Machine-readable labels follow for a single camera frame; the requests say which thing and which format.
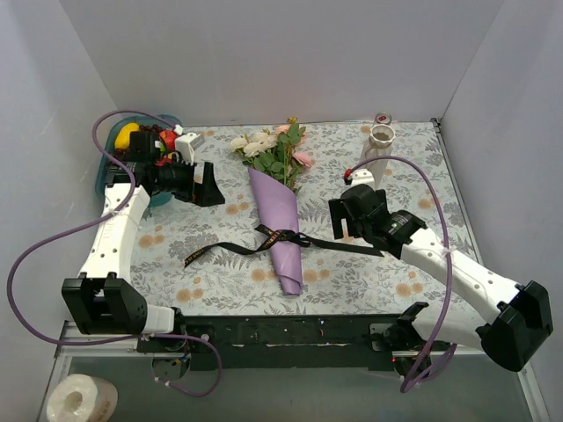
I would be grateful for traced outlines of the purple pink wrapping paper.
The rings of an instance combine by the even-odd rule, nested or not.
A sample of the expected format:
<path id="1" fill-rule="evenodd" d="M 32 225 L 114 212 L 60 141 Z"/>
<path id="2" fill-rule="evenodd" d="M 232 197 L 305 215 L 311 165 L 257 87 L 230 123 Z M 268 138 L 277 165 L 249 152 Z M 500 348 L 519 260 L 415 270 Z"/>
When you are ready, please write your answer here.
<path id="1" fill-rule="evenodd" d="M 283 183 L 267 174 L 248 169 L 260 223 L 272 231 L 298 233 L 296 195 Z M 303 290 L 302 258 L 298 244 L 277 241 L 270 249 L 274 270 L 285 295 L 300 295 Z"/>

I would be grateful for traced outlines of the black ribbon gold lettering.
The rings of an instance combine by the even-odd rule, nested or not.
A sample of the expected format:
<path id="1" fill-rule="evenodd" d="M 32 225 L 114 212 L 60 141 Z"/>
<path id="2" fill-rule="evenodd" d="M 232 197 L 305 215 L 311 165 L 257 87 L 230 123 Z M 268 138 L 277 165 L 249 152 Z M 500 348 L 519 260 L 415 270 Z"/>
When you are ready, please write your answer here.
<path id="1" fill-rule="evenodd" d="M 291 243 L 300 247 L 309 248 L 311 246 L 318 247 L 324 250 L 331 251 L 344 251 L 348 253 L 357 253 L 368 256 L 382 257 L 383 253 L 374 247 L 356 246 L 351 244 L 340 244 L 336 242 L 329 242 L 326 240 L 317 239 L 307 236 L 301 232 L 294 232 L 289 229 L 271 230 L 267 226 L 260 224 L 255 228 L 256 231 L 266 236 L 266 240 L 255 250 L 245 248 L 241 245 L 218 242 L 215 244 L 207 245 L 195 251 L 184 260 L 184 267 L 190 266 L 196 259 L 200 258 L 206 252 L 214 248 L 222 248 L 226 251 L 234 252 L 238 255 L 250 256 L 259 252 L 268 251 L 278 243 Z"/>

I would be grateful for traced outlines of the artificial flower bouquet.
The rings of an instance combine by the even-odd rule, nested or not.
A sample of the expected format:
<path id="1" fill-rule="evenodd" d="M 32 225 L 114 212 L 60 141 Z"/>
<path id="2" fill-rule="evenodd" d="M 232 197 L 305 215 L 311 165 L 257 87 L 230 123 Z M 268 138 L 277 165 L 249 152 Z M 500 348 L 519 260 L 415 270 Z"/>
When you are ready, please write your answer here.
<path id="1" fill-rule="evenodd" d="M 311 156 L 299 150 L 305 137 L 306 127 L 297 117 L 290 117 L 285 125 L 276 129 L 262 129 L 232 139 L 230 149 L 241 157 L 244 166 L 262 172 L 298 193 L 298 176 L 312 166 Z"/>

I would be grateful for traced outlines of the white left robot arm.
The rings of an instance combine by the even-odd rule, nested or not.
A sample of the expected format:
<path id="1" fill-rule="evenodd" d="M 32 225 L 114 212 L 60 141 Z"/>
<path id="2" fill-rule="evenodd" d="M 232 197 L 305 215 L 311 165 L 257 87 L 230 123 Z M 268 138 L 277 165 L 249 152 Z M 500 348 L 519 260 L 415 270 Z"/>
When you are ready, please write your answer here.
<path id="1" fill-rule="evenodd" d="M 170 352 L 186 344 L 186 328 L 174 322 L 176 311 L 149 305 L 132 286 L 130 267 L 138 226 L 154 192 L 171 193 L 198 207 L 225 202 L 212 163 L 203 164 L 200 182 L 194 174 L 194 165 L 178 162 L 162 166 L 129 162 L 125 169 L 108 168 L 105 211 L 109 219 L 99 225 L 79 275 L 62 284 L 63 300 L 81 333 L 156 333 L 158 343 Z"/>

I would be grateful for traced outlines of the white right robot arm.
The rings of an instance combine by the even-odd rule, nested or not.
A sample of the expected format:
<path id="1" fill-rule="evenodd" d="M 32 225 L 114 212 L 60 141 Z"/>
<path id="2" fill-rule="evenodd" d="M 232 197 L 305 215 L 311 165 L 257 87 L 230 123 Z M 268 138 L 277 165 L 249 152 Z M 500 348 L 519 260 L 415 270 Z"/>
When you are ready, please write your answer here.
<path id="1" fill-rule="evenodd" d="M 483 351 L 499 366 L 518 372 L 552 334 L 545 287 L 523 285 L 494 273 L 459 251 L 448 251 L 422 219 L 390 212 L 383 190 L 360 184 L 329 202 L 333 235 L 360 237 L 377 255 L 390 253 L 434 277 L 469 303 L 480 322 L 448 319 L 437 339 Z"/>

